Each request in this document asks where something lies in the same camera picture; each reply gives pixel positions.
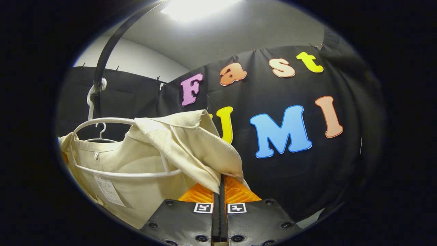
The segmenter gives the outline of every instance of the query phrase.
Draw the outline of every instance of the clothing tag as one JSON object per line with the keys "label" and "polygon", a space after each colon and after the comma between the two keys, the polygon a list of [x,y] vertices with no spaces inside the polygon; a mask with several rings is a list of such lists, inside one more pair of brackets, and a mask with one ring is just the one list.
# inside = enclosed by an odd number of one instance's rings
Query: clothing tag
{"label": "clothing tag", "polygon": [[103,195],[106,197],[108,201],[125,207],[123,202],[120,200],[120,197],[118,196],[117,192],[115,191],[114,185],[112,184],[109,178],[100,176],[98,174],[94,174],[94,178],[96,179],[100,190],[102,191]]}
{"label": "clothing tag", "polygon": [[94,152],[94,160],[95,161],[100,161],[100,153],[99,152]]}

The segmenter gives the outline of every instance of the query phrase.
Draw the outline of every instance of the cream shirt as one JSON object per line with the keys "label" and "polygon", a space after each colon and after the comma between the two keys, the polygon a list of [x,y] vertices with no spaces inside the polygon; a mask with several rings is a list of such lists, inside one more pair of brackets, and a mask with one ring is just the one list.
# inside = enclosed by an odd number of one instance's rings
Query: cream shirt
{"label": "cream shirt", "polygon": [[164,172],[160,155],[170,170],[182,173],[158,178],[110,179],[125,207],[109,202],[94,174],[75,167],[69,150],[72,133],[59,138],[68,169],[85,193],[126,223],[140,229],[164,199],[177,200],[195,183],[219,193],[220,174],[243,179],[240,155],[220,138],[206,110],[176,113],[161,118],[135,118],[122,142],[94,143],[74,136],[72,149],[78,165],[118,173]]}

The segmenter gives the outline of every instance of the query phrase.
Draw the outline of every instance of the ceiling light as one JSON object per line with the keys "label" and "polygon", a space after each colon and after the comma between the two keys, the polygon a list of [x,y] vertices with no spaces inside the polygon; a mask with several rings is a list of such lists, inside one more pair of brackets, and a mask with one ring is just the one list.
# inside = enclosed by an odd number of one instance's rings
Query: ceiling light
{"label": "ceiling light", "polygon": [[241,0],[172,0],[161,10],[177,21],[192,21],[216,13]]}

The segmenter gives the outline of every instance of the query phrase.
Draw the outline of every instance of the white wall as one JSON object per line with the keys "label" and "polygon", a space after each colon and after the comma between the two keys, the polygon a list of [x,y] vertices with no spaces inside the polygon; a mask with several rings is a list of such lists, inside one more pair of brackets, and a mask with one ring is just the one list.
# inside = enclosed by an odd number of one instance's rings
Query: white wall
{"label": "white wall", "polygon": [[[80,67],[85,62],[85,67],[96,67],[103,47],[108,42],[109,36],[101,36],[94,41],[77,59],[73,67]],[[173,79],[189,72],[187,68],[160,53],[138,43],[120,39],[109,56],[107,69],[138,74],[160,81],[170,82]]]}

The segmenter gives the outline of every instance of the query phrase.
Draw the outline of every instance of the letter m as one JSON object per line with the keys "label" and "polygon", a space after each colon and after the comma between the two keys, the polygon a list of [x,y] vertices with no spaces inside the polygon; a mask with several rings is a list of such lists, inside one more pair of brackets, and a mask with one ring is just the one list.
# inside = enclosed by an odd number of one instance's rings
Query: letter m
{"label": "letter m", "polygon": [[291,137],[291,144],[288,147],[290,152],[311,148],[312,142],[308,140],[306,135],[302,113],[303,107],[300,105],[288,107],[284,112],[281,127],[268,114],[259,114],[252,117],[250,123],[257,130],[259,146],[255,156],[257,158],[273,156],[274,151],[269,148],[269,140],[280,154],[284,153],[288,136]]}

